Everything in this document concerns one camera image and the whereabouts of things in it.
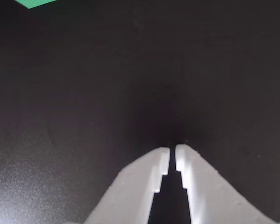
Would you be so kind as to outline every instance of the green paper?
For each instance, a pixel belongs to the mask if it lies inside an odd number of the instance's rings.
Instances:
[[[36,6],[40,6],[56,0],[16,0],[16,1],[22,4],[23,6],[26,6],[27,8],[34,8]]]

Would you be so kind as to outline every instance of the white plastic claw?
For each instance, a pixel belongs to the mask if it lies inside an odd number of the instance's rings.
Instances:
[[[192,224],[275,224],[191,147],[177,145],[175,159],[188,192]]]
[[[158,148],[125,167],[84,224],[146,224],[169,158],[169,148]]]

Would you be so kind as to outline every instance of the green object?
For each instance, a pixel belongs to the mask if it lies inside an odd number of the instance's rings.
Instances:
[[[26,6],[27,8],[34,8],[36,6],[40,6],[56,0],[16,0],[16,1],[22,4],[23,6]]]

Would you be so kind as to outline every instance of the dark tabletop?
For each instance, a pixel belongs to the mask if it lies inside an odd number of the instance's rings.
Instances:
[[[82,223],[124,166],[185,142],[280,221],[280,4],[0,1],[0,224]],[[189,223],[170,169],[150,223]]]

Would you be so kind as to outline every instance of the black table surface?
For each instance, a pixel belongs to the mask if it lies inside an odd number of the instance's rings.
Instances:
[[[279,3],[0,1],[0,224],[82,223],[124,166],[185,142],[280,221]],[[189,223],[170,169],[151,224]]]

